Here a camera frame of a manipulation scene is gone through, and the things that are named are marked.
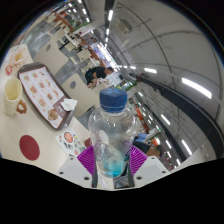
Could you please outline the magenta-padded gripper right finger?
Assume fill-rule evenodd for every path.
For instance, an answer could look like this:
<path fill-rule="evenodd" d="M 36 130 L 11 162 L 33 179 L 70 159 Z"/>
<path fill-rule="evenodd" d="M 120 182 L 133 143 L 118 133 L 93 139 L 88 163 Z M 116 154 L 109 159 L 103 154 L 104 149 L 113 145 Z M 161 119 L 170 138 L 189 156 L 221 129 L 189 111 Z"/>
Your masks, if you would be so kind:
<path fill-rule="evenodd" d="M 169 174 L 166 167 L 156 156 L 147 156 L 140 149 L 133 146 L 129 152 L 129 186 L 143 187 Z"/>

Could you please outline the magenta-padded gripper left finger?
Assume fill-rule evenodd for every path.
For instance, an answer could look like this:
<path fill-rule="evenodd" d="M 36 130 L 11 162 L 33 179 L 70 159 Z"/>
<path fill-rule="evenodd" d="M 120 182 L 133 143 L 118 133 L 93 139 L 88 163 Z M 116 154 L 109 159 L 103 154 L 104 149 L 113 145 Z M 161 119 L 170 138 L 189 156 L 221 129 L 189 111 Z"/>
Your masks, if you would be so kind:
<path fill-rule="evenodd" d="M 93 147 L 89 146 L 77 157 L 68 158 L 57 175 L 84 188 L 96 188 L 98 177 Z"/>

